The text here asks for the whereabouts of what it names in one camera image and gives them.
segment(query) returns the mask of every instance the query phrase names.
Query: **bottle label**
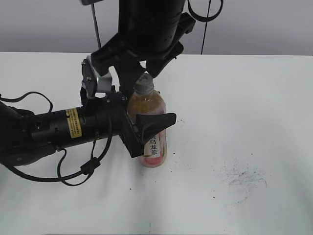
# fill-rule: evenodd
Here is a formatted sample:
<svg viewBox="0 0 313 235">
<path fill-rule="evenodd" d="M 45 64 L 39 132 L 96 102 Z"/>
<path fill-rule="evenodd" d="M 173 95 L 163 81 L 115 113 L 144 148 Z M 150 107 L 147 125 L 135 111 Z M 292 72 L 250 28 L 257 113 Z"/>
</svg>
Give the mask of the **bottle label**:
<svg viewBox="0 0 313 235">
<path fill-rule="evenodd" d="M 165 131 L 161 131 L 145 144 L 145 157 L 159 158 L 164 156 Z"/>
</svg>

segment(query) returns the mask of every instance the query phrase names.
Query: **cable connector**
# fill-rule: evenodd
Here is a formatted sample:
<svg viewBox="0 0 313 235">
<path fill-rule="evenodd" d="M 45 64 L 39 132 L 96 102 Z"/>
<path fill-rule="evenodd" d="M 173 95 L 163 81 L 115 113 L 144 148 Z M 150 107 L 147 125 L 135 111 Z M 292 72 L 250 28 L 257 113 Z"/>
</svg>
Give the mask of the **cable connector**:
<svg viewBox="0 0 313 235">
<path fill-rule="evenodd" d="M 100 166 L 100 161 L 98 160 L 98 158 L 93 157 L 88 162 L 83 164 L 80 167 L 80 170 L 82 171 L 84 175 L 88 175 L 90 173 L 93 173 L 93 171 L 99 166 Z"/>
</svg>

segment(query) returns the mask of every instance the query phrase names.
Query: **black cable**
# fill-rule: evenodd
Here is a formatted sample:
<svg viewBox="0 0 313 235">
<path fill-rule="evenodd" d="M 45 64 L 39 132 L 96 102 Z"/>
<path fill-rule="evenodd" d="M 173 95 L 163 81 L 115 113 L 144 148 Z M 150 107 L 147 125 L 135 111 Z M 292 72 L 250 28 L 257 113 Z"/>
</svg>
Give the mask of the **black cable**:
<svg viewBox="0 0 313 235">
<path fill-rule="evenodd" d="M 203 16 L 200 16 L 198 15 L 197 13 L 195 13 L 195 11 L 192 9 L 191 7 L 191 4 L 190 4 L 190 0 L 188 0 L 188 10 L 189 10 L 189 13 L 190 15 L 195 18 L 197 21 L 200 21 L 200 22 L 210 22 L 214 19 L 216 19 L 220 13 L 222 12 L 222 8 L 223 8 L 223 5 L 224 5 L 224 0 L 220 0 L 221 1 L 221 6 L 219 8 L 219 10 L 217 11 L 217 13 L 213 16 L 208 16 L 208 17 L 203 17 Z"/>
<path fill-rule="evenodd" d="M 50 104 L 50 108 L 49 108 L 48 114 L 52 112 L 52 109 L 53 109 L 52 102 L 44 94 L 41 94 L 40 92 L 27 92 L 26 94 L 23 94 L 21 97 L 18 97 L 18 98 L 15 98 L 15 99 L 2 98 L 1 94 L 0 94 L 0 100 L 4 101 L 4 102 L 9 102 L 9 103 L 17 103 L 17 102 L 20 102 L 21 100 L 23 100 L 26 96 L 28 96 L 30 94 L 39 94 L 42 97 L 44 97 Z"/>
<path fill-rule="evenodd" d="M 32 175 L 28 175 L 25 174 L 24 172 L 21 172 L 20 170 L 18 170 L 16 167 L 12 166 L 11 164 L 9 164 L 8 162 L 6 162 L 5 160 L 2 160 L 1 162 L 8 170 L 10 170 L 11 172 L 13 172 L 14 174 L 26 179 L 26 180 L 31 180 L 31 181 L 36 181 L 36 182 L 43 182 L 43 183 L 51 183 L 51 182 L 59 182 L 60 179 L 59 178 L 41 178 L 41 177 L 35 177 Z M 74 174 L 68 175 L 68 176 L 63 176 L 63 179 L 65 180 L 70 180 L 73 179 L 77 176 L 82 175 L 83 173 L 81 171 L 78 171 Z"/>
<path fill-rule="evenodd" d="M 104 156 L 106 155 L 106 153 L 109 150 L 109 147 L 111 145 L 111 141 L 112 141 L 112 137 L 113 137 L 113 131 L 112 131 L 112 121 L 111 121 L 111 117 L 108 114 L 108 120 L 109 120 L 109 133 L 108 133 L 108 139 L 107 139 L 107 143 L 106 146 L 104 147 L 102 153 L 100 154 L 100 156 L 98 157 L 98 160 L 101 161 Z"/>
<path fill-rule="evenodd" d="M 209 6 L 207 8 L 207 14 L 206 14 L 207 18 L 209 17 L 210 8 L 211 8 L 211 0 L 209 1 Z M 203 34 L 203 40 L 202 40 L 202 47 L 201 47 L 201 55 L 203 54 L 203 47 L 204 47 L 205 36 L 206 36 L 206 28 L 207 28 L 207 22 L 205 22 L 205 28 L 204 28 L 204 34 Z"/>
<path fill-rule="evenodd" d="M 93 18 L 93 25 L 94 25 L 94 30 L 96 32 L 96 38 L 97 38 L 97 43 L 98 43 L 98 48 L 101 48 L 101 42 L 100 42 L 100 36 L 99 36 L 99 30 L 98 30 L 98 23 L 97 23 L 97 18 L 96 18 L 96 11 L 94 9 L 94 4 L 91 4 L 91 12 L 92 12 L 92 18 Z"/>
<path fill-rule="evenodd" d="M 63 150 L 64 151 L 64 155 L 60 159 L 60 161 L 58 163 L 58 166 L 57 166 L 57 175 L 58 175 L 58 179 L 59 179 L 60 182 L 62 182 L 63 184 L 65 184 L 67 186 L 72 186 L 72 187 L 73 186 L 79 186 L 79 185 L 82 185 L 84 182 L 86 182 L 92 176 L 93 171 L 91 171 L 88 174 L 87 178 L 84 181 L 82 181 L 82 182 L 80 182 L 78 184 L 70 184 L 70 183 L 66 182 L 65 177 L 61 176 L 61 171 L 60 170 L 61 170 L 61 164 L 62 164 L 63 160 L 65 159 L 65 157 L 67 156 L 67 150 L 65 148 L 62 148 L 62 149 L 59 149 L 59 150 Z"/>
</svg>

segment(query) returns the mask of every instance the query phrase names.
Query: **gray wall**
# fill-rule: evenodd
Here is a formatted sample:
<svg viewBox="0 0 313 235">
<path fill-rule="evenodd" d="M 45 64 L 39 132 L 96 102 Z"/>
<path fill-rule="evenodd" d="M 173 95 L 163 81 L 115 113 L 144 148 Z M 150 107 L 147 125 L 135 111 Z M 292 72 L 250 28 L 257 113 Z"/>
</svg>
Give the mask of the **gray wall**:
<svg viewBox="0 0 313 235">
<path fill-rule="evenodd" d="M 206 15 L 208 0 L 191 3 Z M 104 43 L 117 31 L 118 0 L 95 6 Z M 218 7 L 219 0 L 212 0 L 212 14 Z M 313 0 L 225 0 L 222 14 L 208 24 L 204 53 L 313 55 L 312 12 Z M 203 31 L 204 23 L 197 22 L 184 36 L 184 53 L 200 53 Z M 0 51 L 96 49 L 90 7 L 79 0 L 1 0 Z"/>
</svg>

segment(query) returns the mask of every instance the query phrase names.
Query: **electrical wire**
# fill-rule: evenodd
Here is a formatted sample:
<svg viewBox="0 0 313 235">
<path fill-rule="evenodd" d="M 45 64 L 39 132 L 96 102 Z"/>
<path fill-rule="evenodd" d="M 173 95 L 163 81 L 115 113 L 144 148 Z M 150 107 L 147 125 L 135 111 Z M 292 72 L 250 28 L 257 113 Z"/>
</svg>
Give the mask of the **electrical wire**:
<svg viewBox="0 0 313 235">
<path fill-rule="evenodd" d="M 2 98 L 1 94 L 0 94 L 0 100 L 3 101 L 3 102 L 17 103 L 17 102 L 20 102 L 21 100 L 23 100 L 24 98 L 26 98 L 30 94 L 38 94 L 38 95 L 41 95 L 42 97 L 44 97 L 50 104 L 50 108 L 49 108 L 48 114 L 52 112 L 52 109 L 53 109 L 52 102 L 44 94 L 42 94 L 40 92 L 27 92 L 26 94 L 23 94 L 21 97 L 18 97 L 18 98 L 15 98 L 15 99 Z"/>
<path fill-rule="evenodd" d="M 91 4 L 91 12 L 92 12 L 92 18 L 93 18 L 93 25 L 94 30 L 96 32 L 96 38 L 98 43 L 98 48 L 101 48 L 101 42 L 100 42 L 100 36 L 99 36 L 99 30 L 98 30 L 98 23 L 97 23 L 97 17 L 96 17 L 96 11 L 94 9 L 94 4 Z"/>
<path fill-rule="evenodd" d="M 59 163 L 58 163 L 58 166 L 57 166 L 57 175 L 58 175 L 58 179 L 60 182 L 62 182 L 63 184 L 67 185 L 67 186 L 79 186 L 79 185 L 82 185 L 84 182 L 86 182 L 93 174 L 93 171 L 89 172 L 87 178 L 80 182 L 80 183 L 77 183 L 77 184 L 70 184 L 68 182 L 66 182 L 66 178 L 61 176 L 61 164 L 63 162 L 63 160 L 65 159 L 65 157 L 67 156 L 67 150 L 65 148 L 61 148 L 60 151 L 64 151 L 64 155 L 62 156 L 62 158 L 60 159 Z"/>
<path fill-rule="evenodd" d="M 207 14 L 206 14 L 207 18 L 209 17 L 210 8 L 211 8 L 211 0 L 209 0 L 209 6 L 207 8 Z M 206 36 L 206 28 L 207 28 L 207 22 L 205 22 L 205 28 L 204 28 L 204 34 L 203 34 L 203 40 L 202 40 L 202 47 L 201 47 L 201 55 L 203 54 L 203 47 L 204 47 L 205 36 Z"/>
</svg>

